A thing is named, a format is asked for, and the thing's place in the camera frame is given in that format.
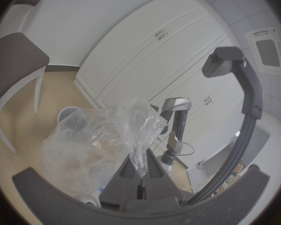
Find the cabinet handle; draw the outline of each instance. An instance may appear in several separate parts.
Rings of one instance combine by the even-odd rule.
[[[158,40],[161,40],[163,37],[167,36],[168,34],[169,34],[169,33],[167,32],[167,33],[161,35],[161,36],[158,38]]]
[[[212,95],[210,95],[208,98],[206,98],[206,99],[204,100],[204,103],[206,103],[211,97],[212,97]]]
[[[212,98],[212,99],[210,99],[207,103],[205,103],[205,105],[210,104],[212,101],[213,101],[213,98]]]
[[[158,37],[158,35],[161,34],[161,33],[164,32],[164,31],[165,31],[165,29],[159,31],[158,33],[155,34],[155,36]]]

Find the white chair leg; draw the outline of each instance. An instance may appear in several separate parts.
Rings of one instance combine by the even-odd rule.
[[[3,134],[2,130],[0,129],[0,138],[2,141],[7,145],[7,147],[14,153],[17,154],[17,150],[11,145],[11,143],[8,141],[8,139]]]
[[[41,86],[42,80],[44,76],[46,66],[41,68],[41,75],[37,77],[37,83],[35,84],[35,91],[34,91],[34,113],[37,114],[39,112],[39,96],[41,94]]]

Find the wooden floor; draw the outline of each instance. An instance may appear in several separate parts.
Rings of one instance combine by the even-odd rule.
[[[39,113],[34,114],[35,80],[18,91],[0,111],[0,128],[18,151],[14,155],[0,139],[0,189],[11,205],[30,224],[41,224],[25,205],[11,177],[27,167],[42,174],[40,149],[67,106],[92,108],[73,81],[76,72],[46,72],[40,96]],[[174,165],[174,182],[184,189],[190,186],[185,168]]]

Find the crumpled plastic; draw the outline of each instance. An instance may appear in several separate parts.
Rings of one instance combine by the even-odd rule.
[[[166,120],[146,101],[124,100],[117,110],[77,110],[42,144],[42,168],[54,186],[70,196],[102,190],[129,154],[142,178],[146,151]]]

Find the ceiling air vent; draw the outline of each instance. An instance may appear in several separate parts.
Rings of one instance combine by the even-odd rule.
[[[258,72],[281,76],[281,42],[274,27],[245,33]]]

